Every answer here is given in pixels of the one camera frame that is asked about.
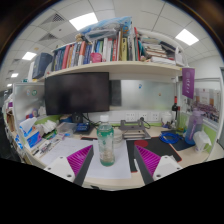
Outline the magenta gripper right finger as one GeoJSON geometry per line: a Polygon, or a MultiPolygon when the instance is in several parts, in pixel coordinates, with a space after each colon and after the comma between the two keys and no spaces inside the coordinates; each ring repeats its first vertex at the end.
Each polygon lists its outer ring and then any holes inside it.
{"type": "Polygon", "coordinates": [[[134,146],[134,156],[145,185],[182,169],[170,156],[159,156],[138,145],[134,146]]]}

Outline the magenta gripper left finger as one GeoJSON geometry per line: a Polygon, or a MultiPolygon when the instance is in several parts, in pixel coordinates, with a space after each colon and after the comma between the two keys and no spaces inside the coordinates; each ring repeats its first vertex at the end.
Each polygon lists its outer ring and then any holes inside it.
{"type": "Polygon", "coordinates": [[[93,157],[93,146],[89,145],[69,155],[60,156],[49,164],[45,171],[81,186],[93,157]]]}

